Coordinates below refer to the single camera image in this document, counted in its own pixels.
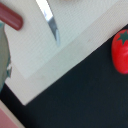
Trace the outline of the teal padded gripper finger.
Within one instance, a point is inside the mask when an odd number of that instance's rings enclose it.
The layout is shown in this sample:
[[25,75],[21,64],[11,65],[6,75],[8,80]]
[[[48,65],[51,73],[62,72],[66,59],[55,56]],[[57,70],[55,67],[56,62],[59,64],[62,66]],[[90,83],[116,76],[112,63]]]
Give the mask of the teal padded gripper finger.
[[4,83],[11,76],[11,56],[8,40],[4,31],[4,23],[0,23],[0,91]]

